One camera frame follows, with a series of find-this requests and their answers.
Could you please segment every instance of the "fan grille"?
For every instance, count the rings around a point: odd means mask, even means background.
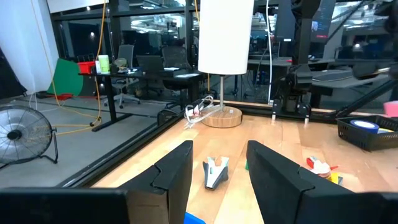
[[[42,113],[26,106],[0,107],[0,163],[35,159],[51,140],[52,127]]]

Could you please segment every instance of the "white lamp shade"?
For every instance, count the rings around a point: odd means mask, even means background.
[[[242,75],[248,68],[254,0],[201,0],[201,72]]]

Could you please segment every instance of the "black bin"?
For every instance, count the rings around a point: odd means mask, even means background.
[[[354,119],[372,122],[380,128],[390,129],[395,132],[372,134],[349,123]],[[361,118],[338,118],[336,120],[339,137],[361,149],[375,151],[398,147],[398,121],[378,115]]]

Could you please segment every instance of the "lamp base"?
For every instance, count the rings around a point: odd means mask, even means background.
[[[213,113],[205,118],[202,123],[213,128],[232,128],[242,123],[242,111],[225,106],[223,111]]]

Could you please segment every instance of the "yellow cable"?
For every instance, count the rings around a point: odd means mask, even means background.
[[[47,59],[47,65],[49,66],[50,75],[51,75],[51,78],[52,78],[52,79],[51,79],[51,84],[52,84],[52,88],[53,88],[53,90],[54,90],[55,100],[56,100],[56,102],[57,102],[57,104],[58,104],[58,107],[61,107],[62,109],[67,110],[67,111],[71,111],[71,112],[80,114],[80,115],[82,115],[82,116],[87,116],[87,117],[95,118],[95,121],[92,123],[93,126],[86,125],[86,124],[59,124],[59,125],[56,125],[56,126],[60,126],[60,127],[61,127],[61,126],[63,126],[63,127],[77,127],[77,126],[79,126],[79,127],[87,127],[87,128],[83,128],[83,129],[74,130],[74,131],[68,131],[68,132],[64,132],[64,133],[57,133],[57,135],[72,134],[72,133],[77,133],[77,132],[80,132],[80,131],[86,131],[86,130],[89,130],[89,129],[94,128],[96,125],[99,125],[99,124],[101,124],[101,122],[102,122],[102,120],[101,120],[101,118],[100,118],[100,114],[101,114],[101,100],[100,100],[100,92],[98,91],[98,82],[97,82],[97,79],[95,78],[95,82],[96,82],[96,91],[97,91],[97,98],[98,98],[98,115],[97,115],[97,117],[96,117],[96,116],[92,116],[92,115],[90,115],[90,114],[84,114],[84,113],[81,113],[81,112],[78,112],[78,111],[76,111],[76,110],[72,110],[72,109],[69,109],[69,108],[64,108],[63,106],[60,105],[59,100],[58,100],[58,96],[57,96],[57,92],[56,92],[56,89],[55,89],[55,84],[54,84],[54,80],[53,80],[53,75],[52,75],[52,70],[51,70],[51,65],[50,65],[49,56],[47,55],[47,51],[45,50],[45,47],[44,47],[44,40],[43,40],[42,34],[41,34],[41,32],[40,32],[39,22],[38,22],[38,20],[37,20],[37,16],[36,16],[36,12],[35,12],[35,9],[34,9],[33,1],[30,0],[30,3],[31,3],[31,5],[32,5],[32,9],[33,9],[33,12],[34,12],[34,16],[35,16],[35,20],[36,20],[36,25],[37,25],[37,28],[38,28],[39,33],[40,33],[40,39],[41,39],[41,41],[42,41],[42,45],[43,45],[43,48],[44,48],[45,57],[46,57],[46,59]],[[102,41],[102,36],[103,36],[103,26],[104,26],[105,8],[106,8],[106,0],[104,0],[103,16],[102,16],[102,21],[101,21],[101,35],[100,35],[100,42],[99,42],[98,53],[97,53],[96,59],[98,58],[98,55],[100,54],[100,51],[101,51],[101,41]]]
[[[200,19],[199,19],[199,12],[198,12],[198,3],[197,0],[195,0],[195,12],[197,13],[197,18],[198,18],[198,25],[200,27]],[[210,92],[210,74],[207,73],[207,92]]]

